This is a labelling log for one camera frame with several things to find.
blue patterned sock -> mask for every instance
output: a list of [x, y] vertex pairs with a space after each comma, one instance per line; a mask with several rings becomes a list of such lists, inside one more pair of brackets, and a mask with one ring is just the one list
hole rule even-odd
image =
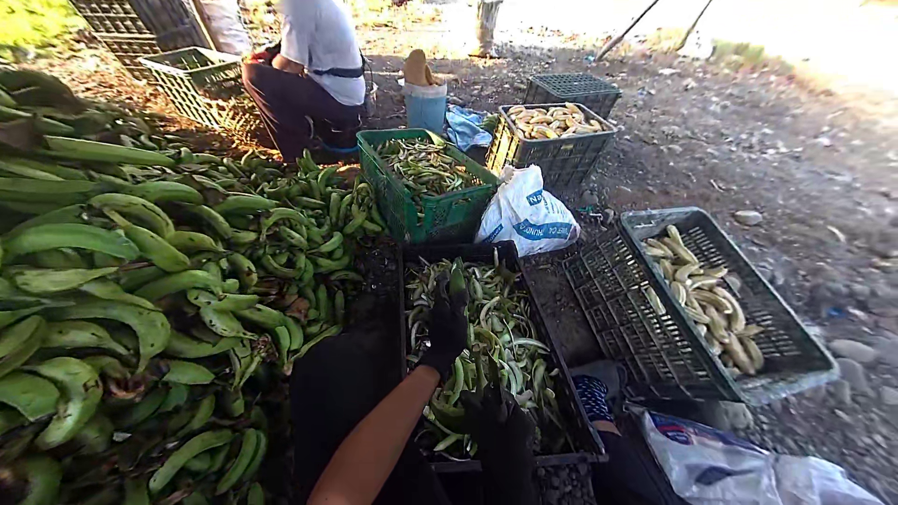
[[608, 394], [608, 386], [601, 380], [592, 376], [575, 376], [574, 387], [577, 388], [577, 396], [586, 410], [586, 418], [592, 421], [614, 422], [605, 396]]

white shirt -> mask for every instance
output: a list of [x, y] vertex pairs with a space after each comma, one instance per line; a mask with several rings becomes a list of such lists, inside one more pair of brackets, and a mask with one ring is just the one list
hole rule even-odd
[[306, 73], [344, 105], [365, 101], [365, 78], [315, 75], [313, 70], [359, 68], [356, 30], [338, 0], [282, 0], [281, 55], [305, 65]]

knee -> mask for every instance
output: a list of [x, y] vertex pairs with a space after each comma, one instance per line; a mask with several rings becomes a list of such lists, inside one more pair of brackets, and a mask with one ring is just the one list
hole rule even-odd
[[264, 65], [259, 63], [244, 63], [242, 69], [243, 87], [247, 90], [258, 90], [264, 67]]

pile of green plantains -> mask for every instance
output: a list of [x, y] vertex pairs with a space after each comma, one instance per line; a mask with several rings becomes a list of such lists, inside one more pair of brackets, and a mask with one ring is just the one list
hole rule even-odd
[[493, 263], [421, 260], [407, 270], [405, 292], [411, 354], [417, 362], [427, 348], [429, 314], [439, 288], [441, 275], [450, 280], [450, 291], [468, 287], [468, 349], [453, 365], [448, 380], [438, 387], [425, 409], [429, 421], [418, 442], [433, 452], [452, 459], [474, 456], [477, 444], [463, 426], [462, 391], [478, 391], [486, 385], [484, 370], [495, 362], [499, 383], [538, 428], [535, 447], [541, 454], [558, 454], [570, 440], [561, 421], [555, 398], [556, 378], [560, 370], [552, 367], [549, 348], [539, 340], [530, 319], [530, 301], [526, 291], [515, 283], [517, 275], [499, 262], [497, 249]]
[[4, 501], [266, 498], [259, 384], [340, 333], [383, 223], [338, 167], [183, 142], [0, 68]]

blue bucket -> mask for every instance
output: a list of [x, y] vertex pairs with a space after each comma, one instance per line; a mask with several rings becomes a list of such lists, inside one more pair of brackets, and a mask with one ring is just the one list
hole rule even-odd
[[446, 119], [446, 86], [415, 86], [406, 84], [405, 113], [409, 128], [423, 128], [443, 133]]

